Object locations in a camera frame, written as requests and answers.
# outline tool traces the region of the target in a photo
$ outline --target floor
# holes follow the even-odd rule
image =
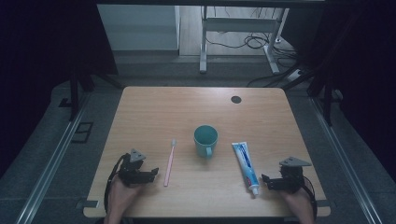
[[[188,15],[193,10],[199,16],[197,8],[185,8]],[[272,10],[266,10],[266,17],[272,16]],[[217,15],[233,15],[234,10],[217,8]],[[181,30],[188,26],[183,23]],[[201,86],[201,87],[249,87],[259,88],[273,80],[271,70],[262,56],[262,50],[241,48],[229,49],[220,46],[208,46],[208,70],[205,75],[199,73],[199,57],[196,45],[200,43],[199,35],[190,33],[189,45],[180,45],[180,55],[143,53],[133,55],[131,52],[114,52],[119,76],[112,77],[126,86]],[[213,41],[228,41],[234,37],[229,34],[209,35]],[[241,35],[237,41],[245,38]],[[227,45],[240,42],[223,42]],[[282,70],[292,65],[293,59],[282,63]],[[97,76],[92,76],[95,90],[80,93],[85,105],[81,122],[93,124],[92,132],[86,143],[76,143],[80,134],[66,136],[65,131],[72,125],[69,122],[70,108],[59,107],[63,98],[70,97],[68,83],[54,88],[49,108],[37,125],[35,132],[22,149],[7,173],[0,180],[0,220],[2,223],[15,223],[22,216],[22,209],[32,199],[34,187],[43,178],[48,178],[41,200],[36,208],[30,210],[32,216],[27,223],[94,223],[95,218],[83,215],[83,206],[88,196],[100,160],[106,137],[111,127],[121,96],[121,90]],[[286,78],[275,82],[281,86],[289,82]],[[311,99],[305,89],[309,80],[286,92],[293,114],[302,133],[305,145],[317,169],[318,177],[325,190],[332,209],[328,217],[319,217],[317,223],[396,223],[394,202],[396,185],[376,159],[373,152],[349,125],[337,103],[332,105],[333,126],[329,129],[321,120],[320,98]],[[60,142],[66,137],[64,154],[54,169],[53,176],[42,176],[51,157],[60,148]],[[341,147],[347,160],[340,155]],[[378,214],[370,219],[368,214]],[[227,220],[225,223],[246,222],[271,223],[271,220],[253,218],[250,220]],[[146,220],[137,219],[135,223],[186,223],[186,220]]]
[[[203,12],[204,9],[202,7],[180,7],[180,55],[188,56],[200,54],[202,41],[201,18]],[[279,12],[280,9],[276,8],[208,7],[207,17],[275,20]],[[264,39],[268,38],[268,36],[263,34],[208,32],[206,37],[207,55],[264,55],[262,48],[253,49],[245,45],[245,39],[250,35],[258,37],[256,40],[250,38],[249,44],[253,48],[265,44]]]

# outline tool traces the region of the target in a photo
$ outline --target dark curtain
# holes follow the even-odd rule
[[[72,71],[117,74],[96,4],[0,0],[0,175],[19,154]]]
[[[341,109],[396,180],[394,4],[370,1],[337,54],[332,73]]]

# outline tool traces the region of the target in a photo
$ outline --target wooden table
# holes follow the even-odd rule
[[[231,101],[242,99],[240,104]],[[193,132],[210,124],[219,132],[211,160],[196,155]],[[169,186],[164,187],[171,141],[177,140]],[[260,195],[252,196],[244,183],[232,142],[246,141]],[[262,183],[261,174],[280,177],[279,162],[293,156],[312,162],[281,89],[128,87],[124,90],[97,168],[87,217],[106,215],[106,180],[118,158],[135,148],[147,158],[141,171],[159,167],[128,217],[289,217],[291,212],[275,191]],[[325,200],[313,166],[304,168],[318,200]],[[330,214],[320,207],[319,216]]]

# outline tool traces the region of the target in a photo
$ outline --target toothpaste cap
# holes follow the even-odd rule
[[[257,189],[252,189],[254,196],[259,195],[259,191]]]

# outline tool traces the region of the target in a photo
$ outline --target aluminum rail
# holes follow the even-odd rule
[[[75,133],[79,122],[81,121],[82,115],[87,107],[87,103],[90,98],[90,94],[88,92],[84,93],[81,96],[81,108],[78,111],[74,120],[71,120],[66,130],[64,131],[64,135],[60,140],[58,146],[55,148],[51,158],[49,159],[49,163],[44,169],[41,176],[38,178],[35,186],[30,193],[29,198],[27,199],[25,205],[23,206],[18,219],[15,223],[32,223],[33,218],[35,217],[35,213],[38,210],[41,202],[44,199],[44,196],[50,186],[50,183],[55,176],[56,171],[58,170],[59,165],[61,164],[62,158],[64,157],[64,153],[66,152],[70,141],[72,140],[73,134]]]
[[[347,154],[345,153],[343,146],[338,140],[337,135],[335,134],[332,127],[329,126],[326,120],[323,118],[321,113],[321,106],[318,102],[318,99],[317,98],[314,99],[311,97],[311,103],[316,110],[319,123],[322,126],[326,136],[329,139],[329,142],[332,145],[332,150],[334,151],[334,154],[337,157],[341,165],[341,168],[343,169],[346,175],[346,179],[350,187],[352,188],[352,191],[354,192],[356,199],[361,205],[361,210],[363,211],[364,215],[366,215],[368,222],[371,224],[382,223],[381,218],[376,212],[375,205],[371,200],[370,195],[368,194],[366,188],[359,180],[359,177],[356,174],[355,169],[353,168]]]

